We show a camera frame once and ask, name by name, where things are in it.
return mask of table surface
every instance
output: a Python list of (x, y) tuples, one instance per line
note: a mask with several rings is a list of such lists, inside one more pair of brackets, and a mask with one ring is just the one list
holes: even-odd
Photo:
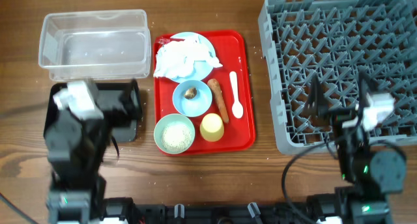
[[(137, 204), (185, 205), (271, 204), (283, 201), (281, 174), (290, 156), (276, 148), (270, 112), (270, 86), (261, 57), (257, 17), (264, 0), (0, 0), (0, 112), (48, 100), (48, 71), (38, 65), (38, 44), (46, 14), (89, 10), (142, 8), (152, 41), (181, 31), (234, 29), (245, 39), (252, 86), (257, 137), (243, 152), (167, 157), (153, 140), (153, 78), (139, 79), (145, 121), (139, 137), (120, 144), (121, 158), (108, 148), (100, 168), (107, 180), (106, 197), (133, 197)], [(46, 222), (45, 198), (50, 165), (42, 137), (46, 109), (0, 123), (0, 192), (41, 223)], [(401, 195), (391, 196), (396, 223), (417, 220), (417, 147), (404, 147), (408, 174)], [(344, 186), (337, 161), (328, 154), (307, 156), (290, 170), (290, 196), (332, 193)], [(0, 223), (22, 223), (0, 203)]]

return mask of spoon handle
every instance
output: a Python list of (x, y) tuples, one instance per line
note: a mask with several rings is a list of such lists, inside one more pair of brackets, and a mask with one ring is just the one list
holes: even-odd
[(230, 83), (232, 84), (232, 90), (233, 90), (233, 97), (235, 98), (235, 102), (239, 102), (239, 96), (237, 92), (237, 74), (236, 72), (232, 71), (229, 74), (230, 77)]

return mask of clear plastic container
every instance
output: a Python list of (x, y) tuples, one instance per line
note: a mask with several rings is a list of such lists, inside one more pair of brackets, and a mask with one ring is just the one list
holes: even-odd
[(39, 66), (54, 81), (144, 78), (151, 53), (144, 10), (48, 14), (40, 35)]

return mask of plastic spoon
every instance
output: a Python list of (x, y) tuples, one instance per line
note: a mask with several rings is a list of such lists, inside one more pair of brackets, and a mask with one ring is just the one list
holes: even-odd
[(240, 119), (243, 116), (243, 106), (239, 102), (236, 72), (230, 72), (229, 76), (230, 76), (230, 83), (232, 84), (233, 97), (235, 98), (235, 102), (232, 105), (232, 113), (237, 119)]

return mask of white cloth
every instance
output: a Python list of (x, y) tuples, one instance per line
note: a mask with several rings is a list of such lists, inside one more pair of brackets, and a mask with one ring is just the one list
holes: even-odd
[(193, 73), (195, 61), (205, 61), (214, 68), (223, 66), (217, 57), (211, 56), (209, 48), (193, 36), (184, 41), (172, 41), (158, 50), (154, 77), (187, 77)]

